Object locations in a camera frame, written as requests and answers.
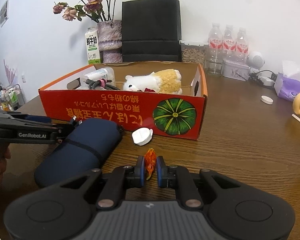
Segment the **orange dried flower piece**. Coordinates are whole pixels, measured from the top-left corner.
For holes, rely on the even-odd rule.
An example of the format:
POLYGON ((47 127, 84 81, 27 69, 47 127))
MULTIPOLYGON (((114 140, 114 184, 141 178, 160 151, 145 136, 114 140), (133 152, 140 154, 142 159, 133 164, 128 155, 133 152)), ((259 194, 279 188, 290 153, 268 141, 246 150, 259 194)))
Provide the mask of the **orange dried flower piece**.
POLYGON ((147 171, 146 180, 150 180, 157 163, 157 155, 153 148, 149 148, 146 154, 144 155, 145 159, 145 169, 147 171))

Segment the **purple tissue pack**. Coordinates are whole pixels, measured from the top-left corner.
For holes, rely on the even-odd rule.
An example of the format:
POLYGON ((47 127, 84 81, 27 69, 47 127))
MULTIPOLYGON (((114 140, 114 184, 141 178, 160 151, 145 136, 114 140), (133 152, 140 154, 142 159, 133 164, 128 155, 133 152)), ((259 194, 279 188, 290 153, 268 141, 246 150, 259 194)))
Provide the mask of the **purple tissue pack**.
POLYGON ((282 61, 282 70, 277 75, 274 89, 279 98, 293 101, 300 93, 300 63, 282 61))

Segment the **white round cap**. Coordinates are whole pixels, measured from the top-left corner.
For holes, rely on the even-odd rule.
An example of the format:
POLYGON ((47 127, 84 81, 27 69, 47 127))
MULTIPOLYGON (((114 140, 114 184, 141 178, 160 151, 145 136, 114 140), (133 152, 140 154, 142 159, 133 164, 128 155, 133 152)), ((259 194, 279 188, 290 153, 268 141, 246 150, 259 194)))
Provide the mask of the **white round cap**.
POLYGON ((266 103, 268 105, 272 105, 274 100, 268 96, 265 96, 265 95, 262 95, 260 100, 263 102, 263 103, 266 103))

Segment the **navy blue pouch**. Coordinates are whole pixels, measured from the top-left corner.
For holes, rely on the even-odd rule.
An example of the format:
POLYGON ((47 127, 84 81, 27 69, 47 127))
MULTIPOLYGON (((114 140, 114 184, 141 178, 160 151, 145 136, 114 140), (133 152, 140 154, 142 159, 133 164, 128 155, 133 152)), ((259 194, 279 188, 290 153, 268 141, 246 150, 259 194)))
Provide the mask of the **navy blue pouch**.
POLYGON ((101 168, 122 140, 123 128, 104 119, 84 120, 36 168, 34 181, 47 187, 101 168))

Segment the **white yellow plush toy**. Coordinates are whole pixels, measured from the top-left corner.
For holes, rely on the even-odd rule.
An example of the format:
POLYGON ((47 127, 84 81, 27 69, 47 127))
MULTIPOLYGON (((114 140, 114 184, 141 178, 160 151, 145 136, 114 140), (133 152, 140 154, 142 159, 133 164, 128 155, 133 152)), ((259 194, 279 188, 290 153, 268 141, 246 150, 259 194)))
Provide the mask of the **white yellow plush toy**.
POLYGON ((156 92, 181 95, 181 74, 176 69, 152 72, 149 75, 127 75, 123 90, 129 92, 156 92))

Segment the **clear jar with seeds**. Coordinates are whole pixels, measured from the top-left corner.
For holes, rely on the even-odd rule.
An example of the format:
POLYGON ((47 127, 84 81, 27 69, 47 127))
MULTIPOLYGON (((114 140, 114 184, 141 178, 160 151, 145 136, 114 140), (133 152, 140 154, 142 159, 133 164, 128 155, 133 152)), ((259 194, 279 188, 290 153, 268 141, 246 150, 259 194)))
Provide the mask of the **clear jar with seeds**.
POLYGON ((181 46, 181 59, 186 63, 204 64, 208 44, 204 42, 179 41, 181 46))

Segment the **clear glass cup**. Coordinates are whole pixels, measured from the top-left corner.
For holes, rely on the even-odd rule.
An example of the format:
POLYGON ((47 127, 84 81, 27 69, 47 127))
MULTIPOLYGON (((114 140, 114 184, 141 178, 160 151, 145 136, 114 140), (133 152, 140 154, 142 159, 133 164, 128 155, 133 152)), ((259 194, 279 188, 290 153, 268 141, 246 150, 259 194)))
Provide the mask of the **clear glass cup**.
POLYGON ((222 70, 223 70, 222 62, 206 60, 205 66, 208 74, 217 75, 217 76, 222 75, 222 70))

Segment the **white tin box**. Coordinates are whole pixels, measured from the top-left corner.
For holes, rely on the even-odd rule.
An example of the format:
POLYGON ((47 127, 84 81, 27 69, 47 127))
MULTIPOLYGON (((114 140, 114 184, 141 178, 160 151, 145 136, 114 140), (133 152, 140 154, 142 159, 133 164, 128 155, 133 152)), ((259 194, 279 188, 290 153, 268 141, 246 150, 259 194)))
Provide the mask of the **white tin box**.
POLYGON ((224 60, 222 75, 239 81, 248 81, 249 67, 246 64, 241 64, 239 62, 224 60))

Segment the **purple ceramic vase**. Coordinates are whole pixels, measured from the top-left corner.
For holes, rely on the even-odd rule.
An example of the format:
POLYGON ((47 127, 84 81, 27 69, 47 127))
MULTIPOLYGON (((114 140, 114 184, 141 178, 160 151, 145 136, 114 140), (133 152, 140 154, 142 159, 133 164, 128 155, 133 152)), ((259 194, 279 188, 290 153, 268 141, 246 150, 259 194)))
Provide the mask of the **purple ceramic vase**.
POLYGON ((122 22, 103 21, 97 24, 98 47, 103 63, 122 62, 122 22))

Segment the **left water bottle red label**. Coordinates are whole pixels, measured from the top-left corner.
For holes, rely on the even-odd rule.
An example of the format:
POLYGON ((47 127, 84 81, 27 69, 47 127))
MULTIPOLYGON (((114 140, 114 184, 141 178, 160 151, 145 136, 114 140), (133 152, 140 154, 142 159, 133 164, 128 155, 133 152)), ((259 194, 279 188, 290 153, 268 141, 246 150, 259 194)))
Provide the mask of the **left water bottle red label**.
POLYGON ((208 36, 207 59, 211 62, 221 63, 223 52, 223 35, 219 23, 213 23, 208 36))

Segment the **water bottle red label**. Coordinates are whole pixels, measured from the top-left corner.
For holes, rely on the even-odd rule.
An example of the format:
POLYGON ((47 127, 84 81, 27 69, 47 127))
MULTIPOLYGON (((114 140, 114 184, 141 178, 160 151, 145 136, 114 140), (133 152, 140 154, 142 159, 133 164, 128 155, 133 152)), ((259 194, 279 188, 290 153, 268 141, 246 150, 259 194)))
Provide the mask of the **water bottle red label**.
POLYGON ((223 34, 223 59, 230 60, 235 53, 236 41, 232 35, 233 26, 226 25, 223 34))
POLYGON ((207 59, 211 62, 221 63, 223 52, 223 35, 219 23, 213 23, 208 36, 207 59))
POLYGON ((247 38, 246 29, 239 28, 236 40, 236 60, 241 64, 246 63, 248 56, 249 42, 247 38))

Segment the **green white milk carton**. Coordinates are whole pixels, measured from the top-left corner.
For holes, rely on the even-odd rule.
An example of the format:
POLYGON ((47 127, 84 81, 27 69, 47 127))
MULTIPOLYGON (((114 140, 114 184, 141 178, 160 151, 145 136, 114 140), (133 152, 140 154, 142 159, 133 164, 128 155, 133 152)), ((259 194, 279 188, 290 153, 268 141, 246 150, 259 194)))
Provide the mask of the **green white milk carton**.
POLYGON ((96 64, 101 62, 100 51, 98 48, 97 28, 90 27, 85 33, 87 57, 89 64, 96 64))

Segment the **red cardboard pumpkin box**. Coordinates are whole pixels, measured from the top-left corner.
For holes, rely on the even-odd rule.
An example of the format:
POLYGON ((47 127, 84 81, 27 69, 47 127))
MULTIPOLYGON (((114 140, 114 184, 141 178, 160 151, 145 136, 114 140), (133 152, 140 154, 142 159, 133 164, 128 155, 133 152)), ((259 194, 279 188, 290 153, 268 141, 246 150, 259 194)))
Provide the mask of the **red cardboard pumpkin box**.
POLYGON ((206 77, 201 64, 162 61, 110 64, 117 90, 67 88, 70 82, 104 67, 101 63, 90 64, 40 88, 38 93, 47 116, 66 121, 73 116, 79 120, 99 118, 113 121, 127 131, 147 127, 156 135, 198 139, 207 104, 206 77), (127 75, 143 76, 166 69, 180 72, 182 94, 128 92, 122 88, 127 75))

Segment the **dried pink rose bouquet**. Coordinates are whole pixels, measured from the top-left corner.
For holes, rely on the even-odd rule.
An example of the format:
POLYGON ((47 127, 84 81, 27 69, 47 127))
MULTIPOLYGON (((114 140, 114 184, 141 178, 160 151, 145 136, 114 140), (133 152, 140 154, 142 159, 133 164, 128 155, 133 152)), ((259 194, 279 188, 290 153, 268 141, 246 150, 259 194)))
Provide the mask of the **dried pink rose bouquet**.
POLYGON ((79 2, 70 6, 66 2, 58 2, 53 6, 55 15, 62 15, 66 21, 82 21, 84 17, 91 19, 96 23, 113 21, 116 0, 79 0, 79 2))

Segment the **black paper shopping bag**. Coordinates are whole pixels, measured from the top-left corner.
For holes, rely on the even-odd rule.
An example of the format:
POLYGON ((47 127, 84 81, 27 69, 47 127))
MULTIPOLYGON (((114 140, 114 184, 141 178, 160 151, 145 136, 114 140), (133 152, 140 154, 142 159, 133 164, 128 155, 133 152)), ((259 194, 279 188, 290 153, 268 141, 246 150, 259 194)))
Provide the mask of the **black paper shopping bag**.
POLYGON ((181 61, 179 0, 122 3, 122 61, 181 61))

